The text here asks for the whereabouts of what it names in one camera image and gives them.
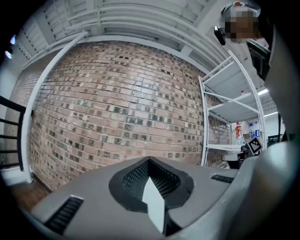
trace person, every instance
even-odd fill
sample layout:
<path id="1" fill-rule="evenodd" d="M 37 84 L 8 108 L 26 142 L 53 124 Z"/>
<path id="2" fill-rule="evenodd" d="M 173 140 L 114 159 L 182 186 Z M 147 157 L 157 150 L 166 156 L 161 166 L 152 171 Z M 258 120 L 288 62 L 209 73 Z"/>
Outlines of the person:
<path id="1" fill-rule="evenodd" d="M 244 43 L 249 38 L 265 38 L 269 49 L 272 47 L 273 25 L 254 1 L 237 1 L 225 6 L 221 10 L 218 29 L 233 42 Z"/>

